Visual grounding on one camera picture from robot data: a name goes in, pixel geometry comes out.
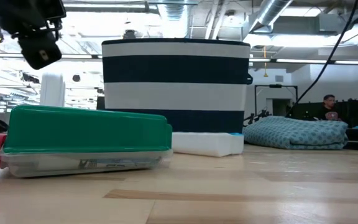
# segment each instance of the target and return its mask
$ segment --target navy stripe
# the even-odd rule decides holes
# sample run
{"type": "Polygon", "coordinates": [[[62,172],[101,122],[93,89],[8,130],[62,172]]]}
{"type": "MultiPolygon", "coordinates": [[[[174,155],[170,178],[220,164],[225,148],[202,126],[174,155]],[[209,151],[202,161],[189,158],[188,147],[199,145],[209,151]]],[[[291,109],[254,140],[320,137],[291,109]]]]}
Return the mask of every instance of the navy stripe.
{"type": "Polygon", "coordinates": [[[121,39],[121,40],[105,40],[102,45],[108,44],[126,44],[126,43],[201,43],[201,44],[227,44],[249,46],[248,43],[228,40],[204,40],[204,39],[187,39],[187,38],[143,38],[143,39],[121,39]]]}
{"type": "Polygon", "coordinates": [[[103,57],[103,78],[112,82],[251,84],[248,58],[188,55],[103,57]]]}
{"type": "MultiPolygon", "coordinates": [[[[98,98],[98,110],[105,110],[104,97],[98,98]]],[[[243,111],[192,111],[107,109],[131,113],[157,114],[167,118],[176,132],[242,133],[243,111]]]]}

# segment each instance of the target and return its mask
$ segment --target white stripe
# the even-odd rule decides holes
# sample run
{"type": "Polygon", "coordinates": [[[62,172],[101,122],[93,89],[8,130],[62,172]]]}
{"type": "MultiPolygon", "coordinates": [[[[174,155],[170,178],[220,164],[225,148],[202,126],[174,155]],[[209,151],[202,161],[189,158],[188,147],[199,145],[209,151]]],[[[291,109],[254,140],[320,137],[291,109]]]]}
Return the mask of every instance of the white stripe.
{"type": "Polygon", "coordinates": [[[246,86],[206,83],[105,83],[107,109],[244,111],[246,86]]]}
{"type": "Polygon", "coordinates": [[[133,55],[189,55],[249,58],[249,46],[204,43],[123,43],[102,45],[103,57],[133,55]]]}

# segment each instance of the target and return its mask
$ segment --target white foam block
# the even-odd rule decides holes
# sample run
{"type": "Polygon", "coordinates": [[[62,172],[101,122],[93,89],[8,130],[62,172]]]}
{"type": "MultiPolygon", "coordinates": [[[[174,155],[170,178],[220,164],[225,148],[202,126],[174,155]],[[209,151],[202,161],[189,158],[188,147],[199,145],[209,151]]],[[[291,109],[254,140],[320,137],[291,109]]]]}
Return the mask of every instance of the white foam block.
{"type": "Polygon", "coordinates": [[[172,149],[178,153],[214,157],[241,154],[244,137],[228,133],[173,133],[172,149]]]}

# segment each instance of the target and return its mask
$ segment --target striped fabric bin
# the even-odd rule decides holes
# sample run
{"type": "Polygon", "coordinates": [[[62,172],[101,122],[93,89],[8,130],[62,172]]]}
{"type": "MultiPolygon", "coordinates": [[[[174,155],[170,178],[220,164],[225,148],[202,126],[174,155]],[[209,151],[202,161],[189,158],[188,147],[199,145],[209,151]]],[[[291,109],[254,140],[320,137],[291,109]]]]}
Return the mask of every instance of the striped fabric bin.
{"type": "Polygon", "coordinates": [[[160,114],[176,132],[241,133],[249,44],[128,39],[102,43],[99,110],[160,114]]]}

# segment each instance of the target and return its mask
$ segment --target clear plastic container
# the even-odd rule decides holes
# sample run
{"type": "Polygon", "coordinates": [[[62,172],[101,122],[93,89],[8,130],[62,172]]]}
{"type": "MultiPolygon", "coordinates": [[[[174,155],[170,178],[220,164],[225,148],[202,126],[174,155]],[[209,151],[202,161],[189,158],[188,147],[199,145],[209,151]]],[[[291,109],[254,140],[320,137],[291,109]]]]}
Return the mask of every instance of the clear plastic container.
{"type": "Polygon", "coordinates": [[[173,151],[99,152],[65,154],[5,154],[1,168],[16,177],[83,174],[134,169],[153,169],[169,162],[173,151]]]}
{"type": "Polygon", "coordinates": [[[11,112],[0,158],[14,176],[36,177],[152,169],[171,148],[163,116],[21,105],[11,112]]]}

